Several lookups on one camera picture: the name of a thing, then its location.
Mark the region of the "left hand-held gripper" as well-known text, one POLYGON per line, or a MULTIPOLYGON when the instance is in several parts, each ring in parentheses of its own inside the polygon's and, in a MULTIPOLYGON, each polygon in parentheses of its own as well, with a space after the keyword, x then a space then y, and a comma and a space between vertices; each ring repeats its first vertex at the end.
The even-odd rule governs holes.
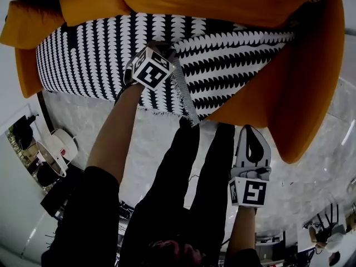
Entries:
POLYGON ((124 85, 140 83, 150 90, 157 89, 176 70, 175 55, 175 49, 166 42, 148 43, 127 63, 124 85))

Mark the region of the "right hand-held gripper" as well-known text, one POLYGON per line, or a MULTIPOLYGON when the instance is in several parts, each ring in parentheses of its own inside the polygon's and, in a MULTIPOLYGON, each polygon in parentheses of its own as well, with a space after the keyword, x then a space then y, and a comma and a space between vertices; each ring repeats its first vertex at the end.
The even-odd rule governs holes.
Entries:
POLYGON ((230 171, 229 191, 233 206, 262 207, 265 202, 271 168, 271 148, 264 136, 254 127, 250 139, 245 125, 239 134, 235 166, 230 171))

